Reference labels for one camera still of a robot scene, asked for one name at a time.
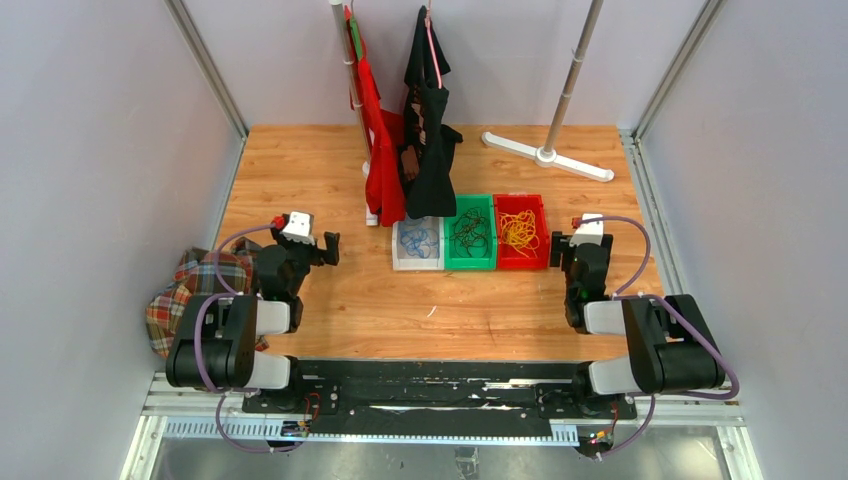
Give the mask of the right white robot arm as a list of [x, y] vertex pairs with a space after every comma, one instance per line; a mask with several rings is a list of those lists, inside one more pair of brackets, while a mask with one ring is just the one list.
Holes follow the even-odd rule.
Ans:
[[696, 300], [689, 294], [618, 297], [607, 293], [613, 237], [595, 240], [551, 235], [550, 264], [565, 278], [569, 326], [583, 335], [625, 339], [627, 352], [580, 364], [571, 400], [582, 415], [595, 417], [623, 394], [683, 394], [706, 397], [727, 379], [720, 352]]

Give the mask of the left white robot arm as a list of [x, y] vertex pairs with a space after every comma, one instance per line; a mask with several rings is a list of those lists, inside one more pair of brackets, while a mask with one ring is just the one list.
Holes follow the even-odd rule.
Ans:
[[191, 295], [166, 360], [170, 385], [214, 393], [264, 390], [279, 411], [298, 411], [307, 389], [297, 379], [297, 359], [263, 353], [257, 343], [297, 331], [304, 310], [299, 290], [314, 267], [339, 263], [340, 239], [326, 232], [320, 247], [277, 233], [275, 243], [252, 258], [246, 287]]

